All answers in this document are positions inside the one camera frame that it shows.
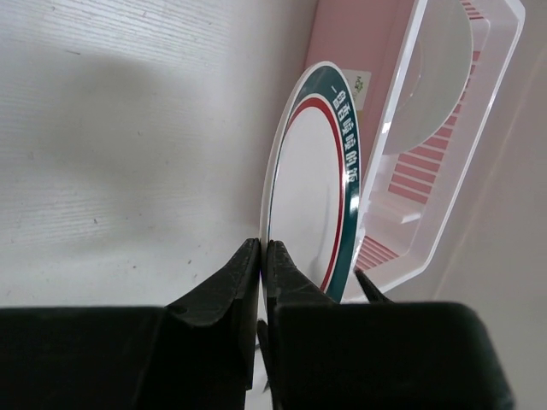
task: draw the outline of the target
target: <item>white plate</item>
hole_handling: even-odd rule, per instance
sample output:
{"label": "white plate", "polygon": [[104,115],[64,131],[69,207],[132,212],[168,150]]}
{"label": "white plate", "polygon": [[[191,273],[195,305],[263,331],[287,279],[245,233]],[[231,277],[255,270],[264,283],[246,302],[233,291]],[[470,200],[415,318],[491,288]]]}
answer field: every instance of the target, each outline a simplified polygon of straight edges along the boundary
{"label": "white plate", "polygon": [[413,149],[443,125],[465,89],[472,60],[471,23],[463,6],[430,1],[384,154]]}
{"label": "white plate", "polygon": [[359,134],[345,77],[330,62],[298,80],[279,122],[262,194],[262,249],[287,247],[298,269],[340,301],[360,197]]}

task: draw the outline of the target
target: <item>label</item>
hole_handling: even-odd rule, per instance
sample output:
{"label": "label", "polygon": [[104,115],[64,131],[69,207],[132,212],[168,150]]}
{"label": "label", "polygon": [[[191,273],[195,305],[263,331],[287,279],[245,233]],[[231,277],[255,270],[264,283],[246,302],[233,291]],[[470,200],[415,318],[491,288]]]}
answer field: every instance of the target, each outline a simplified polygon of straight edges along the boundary
{"label": "label", "polygon": [[342,70],[350,84],[351,95],[356,105],[356,111],[362,111],[367,99],[368,84],[371,73],[369,71]]}

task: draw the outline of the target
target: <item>dish rack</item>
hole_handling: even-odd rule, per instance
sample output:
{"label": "dish rack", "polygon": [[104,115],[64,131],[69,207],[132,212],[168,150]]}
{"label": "dish rack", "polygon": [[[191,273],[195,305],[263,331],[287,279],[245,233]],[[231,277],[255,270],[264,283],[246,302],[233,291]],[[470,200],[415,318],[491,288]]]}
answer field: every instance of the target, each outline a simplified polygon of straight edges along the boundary
{"label": "dish rack", "polygon": [[[461,3],[473,32],[473,64],[460,102],[434,135],[399,155],[383,155],[382,132],[392,115],[382,118],[368,167],[363,164],[368,175],[362,190],[355,266],[383,291],[420,274],[431,261],[524,24],[525,10],[519,0]],[[311,50],[314,38],[312,34]],[[406,73],[404,47],[409,41],[414,45],[415,39],[408,35],[401,44],[386,106],[398,100],[401,79],[397,74]],[[350,275],[344,299],[362,298],[359,289]]]}

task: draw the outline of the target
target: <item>pink dish rack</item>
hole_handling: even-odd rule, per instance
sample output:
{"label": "pink dish rack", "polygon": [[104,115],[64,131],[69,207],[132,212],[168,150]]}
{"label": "pink dish rack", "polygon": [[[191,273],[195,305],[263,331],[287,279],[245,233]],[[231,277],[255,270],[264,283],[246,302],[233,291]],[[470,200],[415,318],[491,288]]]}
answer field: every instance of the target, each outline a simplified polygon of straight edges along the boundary
{"label": "pink dish rack", "polygon": [[[382,7],[375,0],[321,0],[318,5],[307,66],[331,60],[349,73],[370,72],[359,117],[365,171],[354,262],[383,291],[420,274],[431,261],[524,24],[519,0],[461,3],[473,35],[466,88],[443,126],[399,155],[384,155],[383,149],[427,0],[383,0]],[[367,16],[358,24],[363,12]],[[375,35],[378,26],[366,20],[390,25]],[[363,38],[383,42],[385,51],[373,56],[362,48],[370,47]],[[360,298],[350,275],[344,299]]]}

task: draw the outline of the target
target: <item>plate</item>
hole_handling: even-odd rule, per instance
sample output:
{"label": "plate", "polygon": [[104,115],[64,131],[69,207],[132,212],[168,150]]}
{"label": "plate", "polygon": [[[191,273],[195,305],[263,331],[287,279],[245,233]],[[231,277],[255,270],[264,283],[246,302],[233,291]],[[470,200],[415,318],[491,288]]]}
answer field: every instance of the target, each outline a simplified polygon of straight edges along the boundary
{"label": "plate", "polygon": [[298,80],[279,122],[262,193],[260,237],[282,241],[298,269],[339,302],[360,199],[356,111],[348,83],[320,62]]}
{"label": "plate", "polygon": [[413,149],[445,123],[462,96],[472,60],[471,23],[461,3],[429,2],[384,154]]}

